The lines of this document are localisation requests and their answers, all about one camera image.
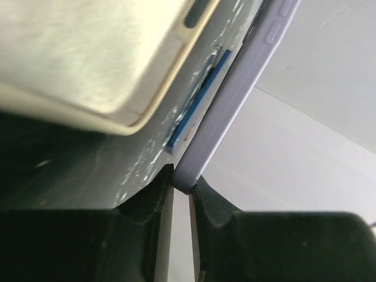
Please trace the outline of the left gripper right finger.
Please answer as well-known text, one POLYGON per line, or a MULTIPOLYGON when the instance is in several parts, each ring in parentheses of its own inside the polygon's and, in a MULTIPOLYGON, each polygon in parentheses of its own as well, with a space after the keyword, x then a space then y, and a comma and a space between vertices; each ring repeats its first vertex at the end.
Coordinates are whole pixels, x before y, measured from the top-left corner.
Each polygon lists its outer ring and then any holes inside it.
POLYGON ((189 200, 196 281, 375 280, 375 236, 356 214, 247 212, 204 179, 189 200))

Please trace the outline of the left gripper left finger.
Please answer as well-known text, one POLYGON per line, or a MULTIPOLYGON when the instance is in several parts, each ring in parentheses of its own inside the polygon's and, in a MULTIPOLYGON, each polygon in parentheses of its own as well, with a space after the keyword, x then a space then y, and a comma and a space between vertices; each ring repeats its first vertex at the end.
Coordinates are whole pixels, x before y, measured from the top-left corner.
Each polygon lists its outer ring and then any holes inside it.
POLYGON ((1 212, 2 281, 166 281, 173 165, 112 209, 1 212))

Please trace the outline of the cream phone case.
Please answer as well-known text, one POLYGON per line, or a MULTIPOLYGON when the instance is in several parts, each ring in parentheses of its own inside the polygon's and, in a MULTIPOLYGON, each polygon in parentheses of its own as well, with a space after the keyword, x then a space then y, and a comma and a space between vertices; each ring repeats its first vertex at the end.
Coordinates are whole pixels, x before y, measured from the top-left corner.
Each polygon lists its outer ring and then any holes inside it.
POLYGON ((2 1, 1 111, 131 135, 218 1, 2 1))

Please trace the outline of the dark blue phone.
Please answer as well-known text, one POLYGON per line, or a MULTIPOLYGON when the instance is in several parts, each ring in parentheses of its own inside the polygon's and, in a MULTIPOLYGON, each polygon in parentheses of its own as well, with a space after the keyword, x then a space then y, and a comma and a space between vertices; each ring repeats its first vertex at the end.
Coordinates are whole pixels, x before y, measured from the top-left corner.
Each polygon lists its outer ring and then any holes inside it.
POLYGON ((225 49, 220 58, 217 56, 219 53, 213 53, 212 56, 209 57, 206 68, 192 89, 186 104, 164 141, 163 145, 168 154, 174 155, 176 149, 189 138, 192 129, 195 127, 196 113, 200 110, 205 96, 209 92, 209 89, 221 69, 228 61, 231 53, 231 50, 225 49))

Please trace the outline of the purple phone case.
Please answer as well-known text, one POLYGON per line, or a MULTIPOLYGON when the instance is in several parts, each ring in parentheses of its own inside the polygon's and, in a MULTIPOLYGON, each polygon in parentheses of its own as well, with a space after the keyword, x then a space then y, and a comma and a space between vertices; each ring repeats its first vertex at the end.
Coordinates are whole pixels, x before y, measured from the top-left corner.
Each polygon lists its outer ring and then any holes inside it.
POLYGON ((267 1, 259 8, 172 177, 172 186, 190 194, 240 108, 279 46, 300 1, 267 1))

